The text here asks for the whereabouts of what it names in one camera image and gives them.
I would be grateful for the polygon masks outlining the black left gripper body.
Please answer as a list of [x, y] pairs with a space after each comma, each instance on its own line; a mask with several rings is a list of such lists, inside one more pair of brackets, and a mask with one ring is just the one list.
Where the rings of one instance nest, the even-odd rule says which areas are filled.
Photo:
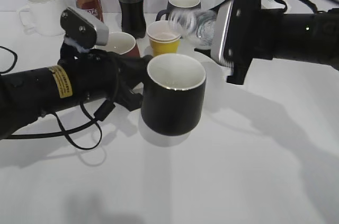
[[66, 72], [73, 95], [57, 104], [65, 110], [105, 98], [124, 106], [129, 111], [141, 108], [143, 96], [133, 89], [144, 82], [146, 68], [153, 57], [127, 57], [101, 49], [80, 50], [73, 40], [64, 40], [60, 49], [60, 65]]

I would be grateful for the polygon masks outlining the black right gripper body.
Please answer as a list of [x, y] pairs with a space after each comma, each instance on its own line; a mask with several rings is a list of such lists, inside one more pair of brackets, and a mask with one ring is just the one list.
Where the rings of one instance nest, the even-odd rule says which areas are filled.
[[[254, 58], [272, 59], [267, 49], [260, 46], [265, 42], [264, 35], [269, 32], [264, 29], [268, 20], [269, 12], [261, 8], [261, 0], [234, 0], [226, 41], [227, 59], [234, 66], [230, 68], [231, 75], [226, 78], [227, 83], [243, 85]], [[210, 50], [195, 48], [195, 51], [209, 58]]]

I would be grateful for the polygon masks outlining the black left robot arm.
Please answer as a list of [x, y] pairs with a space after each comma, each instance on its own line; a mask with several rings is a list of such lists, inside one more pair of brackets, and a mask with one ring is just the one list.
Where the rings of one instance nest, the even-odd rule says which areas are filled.
[[63, 44], [55, 66], [1, 76], [1, 139], [32, 139], [16, 131], [39, 117], [104, 99], [87, 123], [104, 121], [116, 104], [139, 109], [142, 95], [132, 90], [146, 76], [152, 59], [91, 49], [80, 53]]

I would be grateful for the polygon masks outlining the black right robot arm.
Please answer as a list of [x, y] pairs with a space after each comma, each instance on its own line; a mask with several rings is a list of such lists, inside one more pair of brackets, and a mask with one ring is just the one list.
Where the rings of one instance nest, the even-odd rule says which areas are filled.
[[282, 8], [262, 9], [261, 0], [226, 0], [217, 13], [212, 45], [196, 49], [229, 67], [227, 82], [244, 83], [253, 59], [285, 59], [338, 69], [338, 9], [287, 14]]

